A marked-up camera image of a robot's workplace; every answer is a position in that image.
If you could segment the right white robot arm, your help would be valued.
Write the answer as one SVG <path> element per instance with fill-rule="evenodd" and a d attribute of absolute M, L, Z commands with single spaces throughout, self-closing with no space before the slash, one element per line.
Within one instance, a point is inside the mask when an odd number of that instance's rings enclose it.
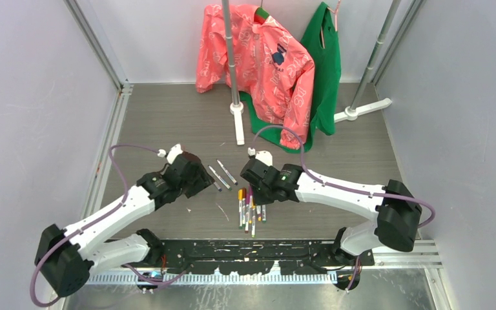
<path fill-rule="evenodd" d="M 332 250 L 340 265 L 349 265 L 358 255 L 376 247 L 408 253 L 415 246 L 422 207 L 400 181 L 389 180 L 387 185 L 353 183 L 299 165 L 285 164 L 277 169 L 254 156 L 240 176 L 251 186 L 257 205 L 317 203 L 365 218 L 360 225 L 339 230 Z"/>

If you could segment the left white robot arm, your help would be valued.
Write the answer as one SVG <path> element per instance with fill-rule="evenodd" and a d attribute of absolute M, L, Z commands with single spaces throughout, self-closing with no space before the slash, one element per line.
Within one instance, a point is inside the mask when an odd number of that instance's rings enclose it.
<path fill-rule="evenodd" d="M 123 196 L 88 218 L 63 229 L 55 224 L 45 228 L 32 278 L 42 274 L 57 296 L 63 298 L 80 290 L 100 272 L 132 263 L 148 267 L 161 263 L 163 243 L 148 229 L 124 239 L 109 239 L 181 195 L 190 198 L 213 183 L 199 157 L 188 152 L 173 156 L 163 172 L 144 174 Z"/>

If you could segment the short yellow cap marker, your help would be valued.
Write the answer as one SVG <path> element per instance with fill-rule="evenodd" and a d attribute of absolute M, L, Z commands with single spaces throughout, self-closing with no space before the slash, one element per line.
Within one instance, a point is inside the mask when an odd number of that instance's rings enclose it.
<path fill-rule="evenodd" d="M 254 238 L 256 234 L 256 222 L 257 222 L 257 212 L 256 212 L 256 206 L 253 205 L 251 207 L 252 211 L 252 220 L 251 220 L 251 237 Z"/>

